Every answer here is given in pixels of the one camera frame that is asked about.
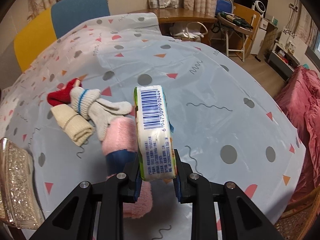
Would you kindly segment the pink towel blue band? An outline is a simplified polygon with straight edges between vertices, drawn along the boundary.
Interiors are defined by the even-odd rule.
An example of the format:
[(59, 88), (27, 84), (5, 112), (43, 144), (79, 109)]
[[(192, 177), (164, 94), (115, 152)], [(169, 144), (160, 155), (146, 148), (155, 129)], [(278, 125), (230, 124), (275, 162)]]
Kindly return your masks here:
[[(121, 117), (111, 121), (102, 142), (102, 152), (106, 159), (107, 176), (123, 172), (127, 163), (135, 160), (138, 152), (136, 125), (134, 120)], [(125, 218), (142, 218), (152, 209), (151, 184), (142, 182), (142, 188), (134, 204), (123, 204)]]

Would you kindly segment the green white tissue pack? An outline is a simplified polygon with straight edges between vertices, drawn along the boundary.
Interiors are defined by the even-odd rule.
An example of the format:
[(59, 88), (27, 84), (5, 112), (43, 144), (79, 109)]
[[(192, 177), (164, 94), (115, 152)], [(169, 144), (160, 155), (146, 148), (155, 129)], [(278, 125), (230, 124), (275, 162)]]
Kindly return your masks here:
[(165, 94), (160, 85), (134, 91), (140, 174), (144, 181), (174, 179), (177, 175)]

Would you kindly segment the wicker rattan chair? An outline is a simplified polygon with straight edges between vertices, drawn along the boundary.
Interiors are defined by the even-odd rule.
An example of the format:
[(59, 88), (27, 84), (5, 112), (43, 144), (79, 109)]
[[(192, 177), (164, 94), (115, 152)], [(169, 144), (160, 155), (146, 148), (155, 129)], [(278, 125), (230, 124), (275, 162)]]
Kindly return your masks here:
[(319, 211), (319, 196), (304, 198), (287, 206), (274, 227), (283, 239), (303, 239), (313, 226)]

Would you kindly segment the gold ornate tissue box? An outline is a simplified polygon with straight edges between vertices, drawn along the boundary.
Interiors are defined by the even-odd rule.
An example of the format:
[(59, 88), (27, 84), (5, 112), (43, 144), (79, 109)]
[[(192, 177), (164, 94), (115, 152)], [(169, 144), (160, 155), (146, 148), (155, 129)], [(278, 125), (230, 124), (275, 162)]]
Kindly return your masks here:
[(38, 229), (44, 222), (33, 176), (33, 158), (8, 138), (1, 138), (1, 221), (18, 229)]

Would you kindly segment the white sock blue stripe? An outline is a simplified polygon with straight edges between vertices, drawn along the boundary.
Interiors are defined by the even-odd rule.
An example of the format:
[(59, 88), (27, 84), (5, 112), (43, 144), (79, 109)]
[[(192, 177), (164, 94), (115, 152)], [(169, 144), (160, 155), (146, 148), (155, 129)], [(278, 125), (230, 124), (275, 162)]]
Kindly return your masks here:
[(124, 117), (132, 111), (132, 105), (127, 101), (110, 102), (101, 98), (99, 89), (74, 87), (70, 97), (72, 109), (84, 119), (93, 121), (100, 141), (105, 139), (106, 129), (112, 120)]

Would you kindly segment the red knitted sock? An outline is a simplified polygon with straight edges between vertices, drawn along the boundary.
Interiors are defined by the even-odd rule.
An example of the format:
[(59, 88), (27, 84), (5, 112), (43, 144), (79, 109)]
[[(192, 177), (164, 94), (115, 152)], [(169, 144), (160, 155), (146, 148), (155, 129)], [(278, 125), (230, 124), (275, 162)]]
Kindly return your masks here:
[(75, 87), (75, 85), (82, 86), (81, 80), (74, 78), (69, 81), (66, 85), (64, 85), (61, 89), (51, 92), (47, 95), (47, 102), (51, 106), (57, 106), (61, 104), (70, 104), (71, 103), (71, 90)]

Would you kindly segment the pink ruffled blanket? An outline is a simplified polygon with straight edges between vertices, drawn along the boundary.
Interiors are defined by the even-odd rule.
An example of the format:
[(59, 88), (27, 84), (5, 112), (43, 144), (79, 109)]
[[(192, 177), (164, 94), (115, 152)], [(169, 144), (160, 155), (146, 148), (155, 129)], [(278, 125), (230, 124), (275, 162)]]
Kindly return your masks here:
[(297, 129), (298, 144), (306, 148), (304, 163), (290, 202), (319, 187), (319, 77), (299, 66), (274, 99)]

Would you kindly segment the low shelf with items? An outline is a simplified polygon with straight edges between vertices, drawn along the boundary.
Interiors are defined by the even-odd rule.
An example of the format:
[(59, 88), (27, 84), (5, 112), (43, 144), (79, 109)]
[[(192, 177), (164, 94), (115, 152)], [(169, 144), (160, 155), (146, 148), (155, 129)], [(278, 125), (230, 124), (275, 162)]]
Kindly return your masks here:
[(289, 28), (284, 27), (280, 37), (275, 40), (267, 63), (286, 81), (299, 66), (308, 46)]

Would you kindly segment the white handbag under desk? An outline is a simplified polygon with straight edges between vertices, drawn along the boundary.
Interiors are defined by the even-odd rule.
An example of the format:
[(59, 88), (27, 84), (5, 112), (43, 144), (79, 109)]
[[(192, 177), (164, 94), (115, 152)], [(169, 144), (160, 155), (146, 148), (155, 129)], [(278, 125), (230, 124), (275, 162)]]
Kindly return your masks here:
[(169, 28), (172, 37), (182, 41), (201, 42), (208, 34), (208, 29), (201, 22), (177, 22)]

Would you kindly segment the white folding stool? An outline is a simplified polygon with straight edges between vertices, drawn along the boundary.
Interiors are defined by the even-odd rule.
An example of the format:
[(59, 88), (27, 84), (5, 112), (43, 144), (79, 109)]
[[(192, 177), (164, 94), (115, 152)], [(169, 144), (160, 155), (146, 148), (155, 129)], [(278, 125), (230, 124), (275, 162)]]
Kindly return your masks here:
[(244, 62), (246, 43), (249, 36), (253, 34), (253, 26), (245, 19), (227, 12), (219, 12), (217, 19), (224, 33), (226, 55), (239, 53), (239, 58)]

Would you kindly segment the wooden board panel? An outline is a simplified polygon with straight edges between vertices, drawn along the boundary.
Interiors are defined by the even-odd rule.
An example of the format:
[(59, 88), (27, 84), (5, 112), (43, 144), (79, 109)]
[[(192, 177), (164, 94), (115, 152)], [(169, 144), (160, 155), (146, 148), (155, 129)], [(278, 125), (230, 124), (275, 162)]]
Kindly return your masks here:
[(231, 38), (229, 39), (229, 48), (231, 49), (242, 49), (242, 35), (244, 32), (244, 38), (246, 40), (245, 42), (245, 57), (247, 57), (250, 54), (254, 39), (257, 35), (257, 31), (260, 24), (260, 18), (261, 15), (259, 12), (252, 10), (248, 7), (245, 7), (243, 5), (233, 3), (234, 5), (234, 11), (233, 14), (236, 16), (239, 16), (240, 18), (243, 18), (248, 24), (250, 24), (253, 28), (244, 28), (244, 31), (242, 29), (240, 32), (233, 33)]

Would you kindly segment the wooden desk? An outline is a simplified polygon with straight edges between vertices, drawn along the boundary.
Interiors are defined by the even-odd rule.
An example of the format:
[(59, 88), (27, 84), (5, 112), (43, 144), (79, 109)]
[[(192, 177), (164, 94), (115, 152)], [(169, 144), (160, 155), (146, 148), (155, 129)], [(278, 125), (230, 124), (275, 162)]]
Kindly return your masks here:
[(161, 33), (165, 36), (170, 36), (169, 28), (177, 22), (201, 22), (208, 30), (217, 22), (217, 19), (213, 16), (183, 8), (143, 9), (133, 11), (133, 13), (148, 12), (152, 12), (157, 16)]

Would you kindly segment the blue folding chair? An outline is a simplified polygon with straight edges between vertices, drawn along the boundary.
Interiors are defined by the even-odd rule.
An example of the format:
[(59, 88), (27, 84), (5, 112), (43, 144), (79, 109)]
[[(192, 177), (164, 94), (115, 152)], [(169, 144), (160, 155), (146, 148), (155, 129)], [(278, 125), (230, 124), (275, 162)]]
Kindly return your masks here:
[(217, 0), (215, 16), (220, 12), (233, 14), (234, 6), (232, 0)]

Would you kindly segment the grey yellow blue sofa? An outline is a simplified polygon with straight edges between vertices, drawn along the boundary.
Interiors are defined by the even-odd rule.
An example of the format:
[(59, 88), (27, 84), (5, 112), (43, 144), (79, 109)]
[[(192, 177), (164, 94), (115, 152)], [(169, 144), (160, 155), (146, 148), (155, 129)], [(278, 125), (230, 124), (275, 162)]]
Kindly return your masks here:
[(41, 52), (70, 30), (109, 15), (107, 0), (62, 0), (40, 13), (1, 52), (1, 89), (12, 86)]

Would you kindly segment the bottles and boxes on desk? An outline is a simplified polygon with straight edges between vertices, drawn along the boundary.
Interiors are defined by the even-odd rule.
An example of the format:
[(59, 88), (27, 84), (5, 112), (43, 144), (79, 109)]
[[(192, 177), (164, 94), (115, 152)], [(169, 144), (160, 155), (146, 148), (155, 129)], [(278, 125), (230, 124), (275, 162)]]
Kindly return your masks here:
[(150, 9), (179, 8), (180, 0), (148, 0)]

